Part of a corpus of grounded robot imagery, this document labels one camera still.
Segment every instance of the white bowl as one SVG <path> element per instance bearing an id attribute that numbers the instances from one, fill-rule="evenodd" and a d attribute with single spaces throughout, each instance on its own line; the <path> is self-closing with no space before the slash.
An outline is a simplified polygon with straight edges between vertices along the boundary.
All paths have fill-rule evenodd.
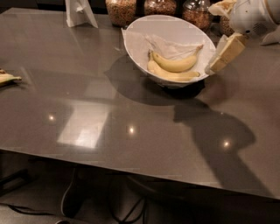
<path id="1" fill-rule="evenodd" d="M 177 17 L 151 15 L 135 20 L 122 33 L 128 55 L 136 66 L 158 85 L 168 88 L 182 88 L 208 77 L 208 74 L 205 73 L 205 68 L 215 53 L 215 46 L 212 40 L 193 24 Z M 135 33 L 140 33 L 143 36 L 156 35 L 166 41 L 180 45 L 197 46 L 203 44 L 203 48 L 199 51 L 198 62 L 192 68 L 192 70 L 200 72 L 200 77 L 189 81 L 170 81 L 150 73 L 147 70 L 149 49 L 144 43 L 144 38 L 139 38 L 137 42 L 135 41 L 135 36 L 133 36 Z"/>

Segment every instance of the floor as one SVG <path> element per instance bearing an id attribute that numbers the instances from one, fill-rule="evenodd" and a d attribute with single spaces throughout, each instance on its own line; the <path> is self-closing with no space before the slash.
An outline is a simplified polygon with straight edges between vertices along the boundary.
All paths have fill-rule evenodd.
<path id="1" fill-rule="evenodd" d="M 0 167 L 2 177 L 26 168 L 34 178 L 31 183 L 0 197 L 0 217 L 2 217 L 0 224 L 37 222 L 54 224 L 59 220 L 68 220 L 71 224 L 114 224 L 118 222 L 113 219 L 109 205 L 112 207 L 113 214 L 123 219 L 136 202 L 143 197 L 143 193 L 128 181 L 127 175 L 103 175 L 105 172 L 110 172 L 86 167 L 87 171 L 99 175 L 99 178 L 91 181 L 92 191 L 74 219 L 67 219 L 60 212 L 60 202 L 70 183 L 74 164 L 51 159 L 40 160 L 37 157 L 3 151 L 0 154 Z M 109 182 L 111 179 L 114 180 L 113 185 L 109 185 L 112 183 Z M 160 200 L 151 197 L 147 199 L 146 203 L 145 222 L 139 219 L 135 223 L 280 223 L 280 203 L 278 201 L 249 196 L 241 197 L 239 194 L 232 194 L 234 197 L 222 195 L 216 194 L 216 192 L 208 194 L 209 202 L 209 199 L 200 199 L 199 195 L 194 194 L 192 199 L 197 199 L 199 203 L 193 203 L 194 200 L 192 203 L 173 203 L 168 197 L 161 196 Z M 53 215 L 21 214 L 3 204 L 29 207 L 32 209 L 30 211 L 34 213 L 44 212 Z M 135 219 L 141 213 L 143 205 L 142 200 L 127 221 Z"/>

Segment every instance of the table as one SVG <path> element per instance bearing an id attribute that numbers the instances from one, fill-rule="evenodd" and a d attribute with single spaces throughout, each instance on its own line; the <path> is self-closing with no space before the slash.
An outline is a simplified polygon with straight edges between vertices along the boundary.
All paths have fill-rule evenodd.
<path id="1" fill-rule="evenodd" d="M 280 199 L 280 45 L 247 49 L 218 75 L 161 88 L 132 64 L 119 28 L 66 13 L 0 15 L 0 148 Z"/>

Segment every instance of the bowl rim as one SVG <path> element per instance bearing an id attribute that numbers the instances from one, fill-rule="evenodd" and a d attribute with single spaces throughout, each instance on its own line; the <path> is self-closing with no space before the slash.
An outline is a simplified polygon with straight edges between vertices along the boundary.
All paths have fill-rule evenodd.
<path id="1" fill-rule="evenodd" d="M 210 42 L 210 44 L 212 45 L 212 47 L 213 47 L 214 49 L 216 49 L 216 47 L 215 47 L 213 41 L 212 41 L 200 28 L 198 28 L 198 27 L 195 26 L 194 24 L 191 24 L 191 23 L 185 21 L 184 19 L 182 19 L 182 18 L 180 18 L 180 17 L 168 16 L 168 15 L 147 15 L 147 16 L 139 17 L 138 19 L 134 20 L 131 24 L 129 24 L 129 25 L 126 27 L 125 31 L 127 31 L 130 27 L 133 27 L 133 24 L 134 24 L 134 23 L 137 23 L 137 22 L 139 22 L 139 21 L 141 21 L 141 20 L 145 20 L 146 18 L 172 18 L 172 20 L 174 20 L 174 21 L 184 22 L 184 23 L 186 23 L 187 25 L 189 25 L 189 27 L 191 26 L 192 28 L 195 28 L 198 32 L 201 32 L 201 34 L 203 34 L 203 35 L 209 40 L 209 42 Z M 195 80 L 192 79 L 192 80 L 186 80 L 186 81 L 167 80 L 167 79 L 165 79 L 165 78 L 163 78 L 163 77 L 157 76 L 157 75 L 154 74 L 154 73 L 150 73 L 146 68 L 143 68 L 143 67 L 139 66 L 138 63 L 133 59 L 133 57 L 132 57 L 132 55 L 130 54 L 130 52 L 128 51 L 128 47 L 127 47 L 127 44 L 126 44 L 126 38 L 124 39 L 123 43 L 124 43 L 124 47 L 125 47 L 125 49 L 126 49 L 127 54 L 129 55 L 129 57 L 133 60 L 133 62 L 134 62 L 140 69 L 144 70 L 144 71 L 148 74 L 148 76 L 149 76 L 149 75 L 154 76 L 154 77 L 156 77 L 157 79 L 160 79 L 161 81 L 163 81 L 163 82 L 165 82 L 165 83 L 166 83 L 166 82 L 167 82 L 167 83 L 169 82 L 169 83 L 171 83 L 171 84 L 176 84 L 176 83 L 178 83 L 178 84 L 192 84 L 192 83 L 195 83 L 195 82 L 198 82 L 198 81 L 202 81 L 202 80 L 204 80 L 205 78 L 207 78 L 207 77 L 209 76 L 209 74 L 203 73 L 203 74 L 200 74 L 200 76 L 203 76 L 203 78 L 201 78 L 201 79 L 195 79 Z"/>

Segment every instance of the glass jar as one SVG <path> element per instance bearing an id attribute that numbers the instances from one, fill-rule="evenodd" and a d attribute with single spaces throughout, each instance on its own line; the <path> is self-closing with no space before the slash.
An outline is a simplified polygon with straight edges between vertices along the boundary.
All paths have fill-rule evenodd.
<path id="1" fill-rule="evenodd" d="M 137 0 L 106 0 L 105 3 L 112 25 L 124 27 L 135 19 Z"/>
<path id="2" fill-rule="evenodd" d="M 220 32 L 226 36 L 231 36 L 235 31 L 229 26 L 229 19 L 227 17 L 220 17 Z"/>
<path id="3" fill-rule="evenodd" d="M 213 20 L 208 11 L 209 7 L 209 0 L 186 0 L 183 4 L 182 18 L 206 32 Z"/>
<path id="4" fill-rule="evenodd" d="M 176 7 L 175 0 L 145 0 L 143 12 L 145 16 L 156 14 L 174 16 Z"/>

